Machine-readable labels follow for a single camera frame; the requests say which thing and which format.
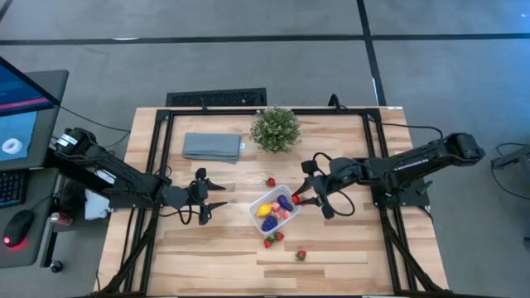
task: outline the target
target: wooden table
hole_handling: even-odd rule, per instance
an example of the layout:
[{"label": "wooden table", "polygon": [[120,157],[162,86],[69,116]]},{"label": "wooden table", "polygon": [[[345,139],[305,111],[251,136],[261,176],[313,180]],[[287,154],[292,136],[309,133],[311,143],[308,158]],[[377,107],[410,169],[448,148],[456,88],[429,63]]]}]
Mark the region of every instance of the wooden table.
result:
[{"label": "wooden table", "polygon": [[[125,161],[140,171],[146,168],[156,111],[138,108],[132,125]],[[381,108],[381,114],[383,123],[406,123],[400,109]],[[300,163],[311,159],[315,152],[323,151],[332,157],[368,156],[361,117],[340,116],[340,121],[337,118],[298,116],[301,143],[292,153],[273,155],[260,151],[249,139],[254,116],[176,117],[168,159],[174,185],[187,186],[195,171],[205,167],[214,183],[227,188],[210,191],[207,203],[229,204],[216,209],[205,226],[199,226],[196,216],[186,226],[178,215],[159,220],[148,295],[391,294],[383,232],[368,187],[352,185],[344,190],[357,209],[348,218],[325,220],[319,208],[304,207],[282,229],[285,239],[269,249],[263,246],[263,236],[248,216],[249,205],[269,191],[263,183],[269,176],[291,191],[296,190],[305,176]],[[412,148],[406,128],[384,130],[390,155]],[[241,134],[246,147],[235,165],[186,160],[181,153],[187,132]],[[378,148],[374,126],[372,132]],[[155,169],[162,143],[160,137]],[[319,162],[327,171],[325,160]],[[351,208],[340,195],[332,195],[330,201],[338,210],[348,212]],[[167,207],[162,213],[171,211]],[[431,220],[414,207],[402,208],[402,212],[412,255],[434,282],[447,287]],[[123,209],[113,213],[110,220],[99,265],[102,286],[118,271],[128,216],[129,210]],[[294,255],[301,249],[307,250],[306,262],[295,262]],[[397,251],[396,255],[402,287],[407,289],[402,259]],[[133,289],[138,289],[142,263],[140,256]]]}]

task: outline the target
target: folded cloth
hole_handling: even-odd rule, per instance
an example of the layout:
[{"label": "folded cloth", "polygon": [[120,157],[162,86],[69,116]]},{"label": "folded cloth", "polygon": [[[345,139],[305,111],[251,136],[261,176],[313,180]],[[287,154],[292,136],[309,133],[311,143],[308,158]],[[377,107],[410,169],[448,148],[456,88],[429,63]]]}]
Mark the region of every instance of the folded cloth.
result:
[{"label": "folded cloth", "polygon": [[240,143],[241,136],[237,134],[187,133],[182,156],[187,159],[236,163]]}]

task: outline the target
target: gray floor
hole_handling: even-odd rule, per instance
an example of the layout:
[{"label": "gray floor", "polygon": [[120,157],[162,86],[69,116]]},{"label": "gray floor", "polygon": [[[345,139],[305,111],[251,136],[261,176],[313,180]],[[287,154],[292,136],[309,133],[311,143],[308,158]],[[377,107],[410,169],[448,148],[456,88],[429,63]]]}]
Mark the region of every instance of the gray floor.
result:
[{"label": "gray floor", "polygon": [[[373,34],[530,32],[530,3],[518,0],[365,0]],[[355,0],[14,0],[0,40],[359,34]],[[452,290],[527,297],[530,292],[530,201],[504,194],[489,159],[501,142],[530,142],[530,40],[376,41],[388,105],[410,124],[473,133],[488,154],[477,166],[430,178],[436,236]],[[266,87],[269,103],[375,105],[364,43],[256,42],[129,46],[0,46],[23,71],[70,71],[64,106],[117,127],[134,109],[161,106],[180,90]],[[63,112],[55,129],[81,126],[103,144],[120,137]],[[431,140],[412,131],[416,145]],[[117,148],[123,155],[126,144]],[[498,173],[530,194],[515,166]],[[66,297],[91,291],[105,231],[60,235],[59,274],[37,267],[0,271],[0,296]]]}]

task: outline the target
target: clear plastic bin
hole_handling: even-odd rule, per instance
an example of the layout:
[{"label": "clear plastic bin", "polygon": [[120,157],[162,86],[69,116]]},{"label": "clear plastic bin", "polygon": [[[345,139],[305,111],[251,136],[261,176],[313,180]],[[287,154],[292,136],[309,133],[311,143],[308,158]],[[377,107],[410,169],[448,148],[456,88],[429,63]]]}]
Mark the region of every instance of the clear plastic bin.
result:
[{"label": "clear plastic bin", "polygon": [[[287,201],[289,201],[289,203],[292,205],[294,210],[292,210],[291,216],[288,219],[279,219],[278,225],[275,228],[273,228],[272,230],[268,232],[265,232],[262,230],[262,224],[265,221],[265,218],[259,218],[256,215],[258,213],[259,206],[261,206],[262,204],[272,204],[272,203],[277,202],[277,197],[279,195],[285,195],[287,198]],[[259,198],[254,203],[252,203],[250,207],[248,207],[248,213],[250,214],[250,217],[256,224],[256,227],[258,228],[259,232],[265,236],[276,232],[278,229],[280,229],[285,224],[287,224],[289,220],[294,219],[295,216],[297,216],[300,213],[300,211],[301,211],[301,206],[297,206],[292,203],[291,190],[289,190],[289,188],[285,185],[276,186],[271,191],[267,192],[261,198]]]}]

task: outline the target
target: potted plant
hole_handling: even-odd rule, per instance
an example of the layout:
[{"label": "potted plant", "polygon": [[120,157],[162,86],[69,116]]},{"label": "potted plant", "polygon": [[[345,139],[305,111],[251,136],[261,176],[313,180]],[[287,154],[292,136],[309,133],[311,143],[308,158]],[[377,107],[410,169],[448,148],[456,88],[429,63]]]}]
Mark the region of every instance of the potted plant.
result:
[{"label": "potted plant", "polygon": [[300,124],[288,108],[267,108],[250,128],[250,137],[266,152],[290,152],[298,142]]}]

